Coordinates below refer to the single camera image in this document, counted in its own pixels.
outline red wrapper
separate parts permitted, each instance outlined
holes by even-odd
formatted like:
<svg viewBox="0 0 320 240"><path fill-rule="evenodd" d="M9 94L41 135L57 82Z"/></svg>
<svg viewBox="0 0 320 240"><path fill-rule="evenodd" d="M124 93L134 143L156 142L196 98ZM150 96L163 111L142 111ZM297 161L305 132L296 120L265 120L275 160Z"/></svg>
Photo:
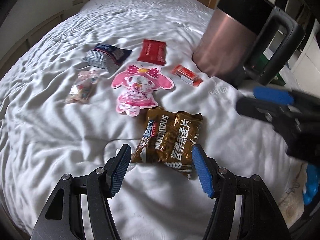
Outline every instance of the red wrapper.
<svg viewBox="0 0 320 240"><path fill-rule="evenodd" d="M182 65L178 65L172 70L172 74L180 77L184 82L188 83L191 86L197 87L203 80L191 70L185 68Z"/></svg>
<svg viewBox="0 0 320 240"><path fill-rule="evenodd" d="M144 40L138 61L164 66L166 43L162 41Z"/></svg>

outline pink bunny ear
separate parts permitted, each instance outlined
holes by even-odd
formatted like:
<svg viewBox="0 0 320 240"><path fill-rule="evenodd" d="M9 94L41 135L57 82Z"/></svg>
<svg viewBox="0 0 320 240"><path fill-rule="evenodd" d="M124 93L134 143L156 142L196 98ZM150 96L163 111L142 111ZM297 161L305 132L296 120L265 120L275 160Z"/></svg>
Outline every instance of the pink bunny ear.
<svg viewBox="0 0 320 240"><path fill-rule="evenodd" d="M113 79L113 81L111 83L111 87L117 88L117 87L120 87L121 85L123 85L124 87L127 87L127 81L125 80L126 73L127 73L127 71L123 71L123 72L119 73L118 75L116 75L116 77Z"/></svg>
<svg viewBox="0 0 320 240"><path fill-rule="evenodd" d="M159 77L158 77L158 83L159 83L160 87L162 87L163 89L171 89L174 86L173 81L170 78L168 78L160 73L159 73Z"/></svg>

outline white blanket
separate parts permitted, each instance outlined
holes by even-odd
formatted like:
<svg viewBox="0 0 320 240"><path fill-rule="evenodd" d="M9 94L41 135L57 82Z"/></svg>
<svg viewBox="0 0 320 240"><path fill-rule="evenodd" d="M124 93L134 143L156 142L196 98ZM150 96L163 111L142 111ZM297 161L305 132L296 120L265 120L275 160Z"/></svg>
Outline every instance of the white blanket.
<svg viewBox="0 0 320 240"><path fill-rule="evenodd" d="M175 87L155 91L156 101L168 111L201 113L199 143L207 155L236 175L259 174L280 199L297 163L285 154L284 140L271 125L239 116L234 106L241 93L209 79L191 60L212 12L195 0L92 0L18 60L0 82L0 202L18 227L31 234L63 174L87 175L123 143L134 150L143 134L143 116L116 113L124 88L112 89L114 76L105 72L87 105L64 102L79 71L94 69L82 59L98 42L133 50L123 71L144 38L165 41L162 73ZM177 64L204 82L195 88L172 76ZM185 240L202 238L214 200L196 174L188 180L164 165L138 164L109 203L122 239Z"/></svg>

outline mug handle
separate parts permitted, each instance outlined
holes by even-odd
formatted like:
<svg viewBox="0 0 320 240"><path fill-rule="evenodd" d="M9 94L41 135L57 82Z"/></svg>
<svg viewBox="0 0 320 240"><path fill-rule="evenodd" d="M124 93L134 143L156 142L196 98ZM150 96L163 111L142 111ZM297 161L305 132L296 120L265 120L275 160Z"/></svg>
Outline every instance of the mug handle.
<svg viewBox="0 0 320 240"><path fill-rule="evenodd" d="M261 72L254 70L253 66L272 41L280 25L287 30L280 46ZM245 72L260 84L264 86L269 84L290 59L304 35L303 28L295 20L279 7L274 7L244 62Z"/></svg>

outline pink cartoon character package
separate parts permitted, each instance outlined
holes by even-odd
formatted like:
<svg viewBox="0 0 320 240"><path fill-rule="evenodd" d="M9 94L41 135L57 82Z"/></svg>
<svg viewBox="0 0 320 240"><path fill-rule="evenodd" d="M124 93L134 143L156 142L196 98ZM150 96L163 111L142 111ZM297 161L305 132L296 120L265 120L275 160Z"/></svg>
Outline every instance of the pink cartoon character package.
<svg viewBox="0 0 320 240"><path fill-rule="evenodd" d="M116 75L111 87L124 86L127 89L118 97L116 111L137 116L140 109L158 106L152 92L160 88L171 89L174 86L172 80L160 71L159 66L146 68L135 64L129 65L125 71Z"/></svg>

